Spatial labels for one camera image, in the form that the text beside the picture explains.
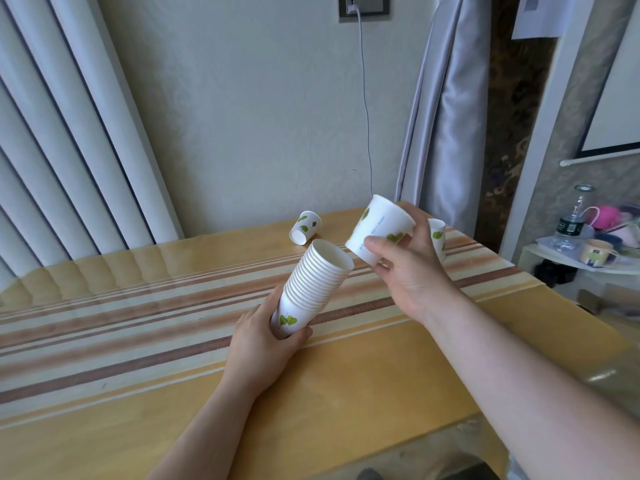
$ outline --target cardboard box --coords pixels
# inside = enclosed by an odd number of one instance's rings
[[[580,290],[578,304],[640,346],[640,291],[609,284],[599,297]]]

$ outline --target forearm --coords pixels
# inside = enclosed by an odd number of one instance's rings
[[[458,292],[424,323],[533,480],[631,478],[634,419],[569,376]]]
[[[226,479],[254,400],[223,379],[147,480]]]

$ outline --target hand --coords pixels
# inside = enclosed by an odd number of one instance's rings
[[[396,305],[414,320],[424,320],[447,297],[461,292],[444,272],[438,259],[425,212],[408,202],[398,202],[415,221],[413,238],[405,236],[395,244],[384,237],[368,236],[368,250],[382,256],[384,264],[373,270],[389,286]]]
[[[276,339],[269,329],[282,285],[277,286],[260,306],[240,317],[234,330],[225,372],[220,385],[239,388],[258,397],[281,375],[287,362],[306,342],[313,331],[306,327],[292,336]]]

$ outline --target paper sheet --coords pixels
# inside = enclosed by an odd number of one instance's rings
[[[560,37],[575,0],[520,0],[512,39]]]

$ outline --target barcode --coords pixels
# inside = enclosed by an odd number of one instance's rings
[[[540,0],[527,0],[524,2],[524,11],[535,11],[538,9],[538,2]]]

